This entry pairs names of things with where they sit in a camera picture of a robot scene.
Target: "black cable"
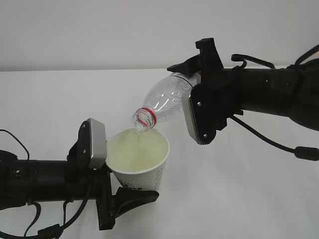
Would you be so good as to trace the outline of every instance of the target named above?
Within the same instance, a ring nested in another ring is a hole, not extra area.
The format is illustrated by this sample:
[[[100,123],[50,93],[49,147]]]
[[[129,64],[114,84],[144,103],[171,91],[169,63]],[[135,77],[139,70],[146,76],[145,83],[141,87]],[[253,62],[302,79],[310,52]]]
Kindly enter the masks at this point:
[[[88,189],[87,189],[87,192],[86,192],[86,195],[78,209],[78,211],[74,214],[74,216],[64,225],[60,226],[60,230],[61,230],[61,233],[59,235],[55,235],[55,238],[58,239],[61,237],[63,231],[65,229],[67,229],[69,226],[71,226],[77,219],[78,217],[81,215],[81,213],[83,212],[88,200],[89,200],[89,196],[90,196],[90,192],[91,192],[91,180],[88,182]],[[10,234],[6,234],[6,233],[3,233],[0,231],[0,238],[3,238],[3,239],[51,239],[52,237],[45,237],[45,236],[40,236],[40,235],[36,235],[36,236],[30,236],[30,237],[20,237],[20,236],[13,236],[13,235],[10,235]]]
[[[63,225],[65,224],[66,222],[66,205],[68,203],[73,203],[73,200],[66,200],[64,203],[63,203]]]
[[[315,53],[319,52],[319,45],[311,48],[309,51],[307,51],[304,55],[302,55],[301,57],[299,57],[297,59],[297,61],[295,62],[295,69],[296,69],[296,72],[299,74],[299,75],[302,75],[302,70],[301,70],[301,63],[305,60],[307,60],[309,57],[311,57],[312,55],[314,55]],[[314,59],[314,60],[311,60],[310,61],[311,63],[312,62],[316,62],[317,63],[317,59]]]
[[[29,205],[34,205],[36,208],[36,213],[35,213],[35,217],[32,221],[32,223],[29,225],[29,227],[25,230],[24,232],[24,237],[26,237],[26,234],[28,233],[29,229],[36,223],[36,221],[38,221],[40,214],[41,214],[41,205],[38,204],[37,202],[31,202]]]
[[[89,185],[88,185],[88,189],[87,189],[87,192],[86,192],[86,195],[78,209],[78,211],[74,214],[74,216],[66,223],[64,224],[63,226],[61,226],[61,228],[63,230],[67,229],[69,226],[72,225],[72,223],[75,222],[75,220],[78,219],[78,217],[81,215],[81,213],[83,212],[88,200],[89,200],[89,197],[90,197],[90,192],[91,192],[91,180],[88,182]]]
[[[25,150],[25,152],[26,152],[26,155],[27,155],[27,161],[29,161],[29,159],[30,159],[30,154],[29,154],[29,151],[26,149],[26,147],[23,145],[23,143],[21,143],[21,141],[17,138],[17,137],[15,137],[14,135],[13,135],[13,133],[11,133],[11,132],[9,132],[8,130],[5,130],[5,129],[0,129],[0,132],[6,132],[6,133],[8,133],[9,135],[11,135],[21,146],[22,146],[22,148]]]
[[[263,136],[261,133],[259,133],[258,131],[256,131],[255,129],[251,128],[249,125],[247,125],[246,123],[242,122],[240,119],[238,119],[237,117],[235,116],[231,116],[230,117],[232,120],[234,120],[235,122],[237,122],[238,124],[240,124],[241,126],[243,126],[245,129],[247,129],[248,131],[252,132],[254,135],[256,135],[257,137],[259,137],[261,140],[263,140],[264,142],[276,147],[276,148],[279,148],[281,150],[284,150],[286,152],[289,152],[289,153],[295,153],[295,149],[293,148],[289,148],[289,147],[286,147],[286,146],[283,146],[279,143],[276,143],[274,141],[272,141],[271,139],[268,139],[267,137]]]

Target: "clear plastic bottle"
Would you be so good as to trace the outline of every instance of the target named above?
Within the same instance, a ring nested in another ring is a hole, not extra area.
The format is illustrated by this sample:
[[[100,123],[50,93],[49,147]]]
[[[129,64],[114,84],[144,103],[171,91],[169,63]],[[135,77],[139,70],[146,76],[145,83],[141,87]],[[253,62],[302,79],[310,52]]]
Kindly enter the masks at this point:
[[[173,73],[157,82],[146,95],[143,106],[133,114],[134,127],[139,132],[145,132],[158,122],[173,119],[182,111],[183,93],[199,81],[200,75],[197,73],[192,77]]]

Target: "white table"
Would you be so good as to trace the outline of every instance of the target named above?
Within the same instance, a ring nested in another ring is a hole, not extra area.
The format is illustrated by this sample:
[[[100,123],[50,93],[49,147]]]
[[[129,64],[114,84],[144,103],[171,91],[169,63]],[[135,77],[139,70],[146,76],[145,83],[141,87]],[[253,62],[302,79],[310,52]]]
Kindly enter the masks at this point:
[[[13,132],[34,160],[65,160],[82,121],[106,125],[107,137],[131,127],[131,115],[166,70],[0,72],[0,128]],[[290,119],[247,112],[241,117],[284,145],[319,146],[319,132]],[[296,159],[228,121],[214,142],[197,145],[183,115],[158,125],[171,152],[156,203],[98,231],[94,201],[63,239],[317,239],[319,164]],[[23,149],[0,135],[0,148],[24,159]],[[112,178],[114,191],[119,186]],[[80,202],[68,205],[67,218]],[[0,212],[0,230],[23,235],[34,207]],[[62,203],[42,203],[40,220],[29,231],[62,223]]]

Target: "white paper cup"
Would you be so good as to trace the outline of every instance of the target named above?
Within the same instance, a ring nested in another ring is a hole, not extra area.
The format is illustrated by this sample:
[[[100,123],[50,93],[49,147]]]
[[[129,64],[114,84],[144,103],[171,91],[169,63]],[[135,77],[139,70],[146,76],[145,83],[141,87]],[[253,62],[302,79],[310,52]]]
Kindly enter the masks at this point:
[[[124,188],[159,190],[169,153],[168,139],[162,133],[150,129],[137,141],[135,129],[130,128],[111,138],[107,150],[106,164]]]

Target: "bottle neck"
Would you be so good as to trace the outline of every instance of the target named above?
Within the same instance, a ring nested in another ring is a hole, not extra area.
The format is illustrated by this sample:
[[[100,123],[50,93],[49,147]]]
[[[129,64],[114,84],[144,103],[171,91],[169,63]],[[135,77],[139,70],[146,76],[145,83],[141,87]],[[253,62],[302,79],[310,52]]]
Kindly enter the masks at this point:
[[[157,118],[151,109],[142,107],[132,116],[132,123],[139,132],[145,132],[156,125]]]

